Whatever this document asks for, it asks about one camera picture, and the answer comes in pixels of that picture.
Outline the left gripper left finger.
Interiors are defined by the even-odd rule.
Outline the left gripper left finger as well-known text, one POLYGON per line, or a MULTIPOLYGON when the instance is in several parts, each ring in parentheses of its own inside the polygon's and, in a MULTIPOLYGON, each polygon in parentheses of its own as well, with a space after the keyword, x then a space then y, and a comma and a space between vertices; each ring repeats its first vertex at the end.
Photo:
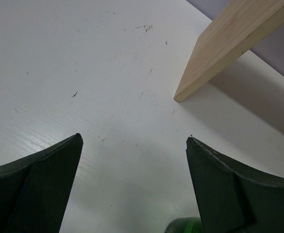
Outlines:
POLYGON ((57 233, 83 148, 71 137, 0 166, 0 233, 57 233))

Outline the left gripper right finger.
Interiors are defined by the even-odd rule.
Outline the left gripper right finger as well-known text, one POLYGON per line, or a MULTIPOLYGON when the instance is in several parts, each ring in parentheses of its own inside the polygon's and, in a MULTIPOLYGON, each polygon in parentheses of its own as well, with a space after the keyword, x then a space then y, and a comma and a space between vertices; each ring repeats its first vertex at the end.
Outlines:
POLYGON ((284 233, 284 178, 230 158, 194 137, 186 145, 206 233, 284 233))

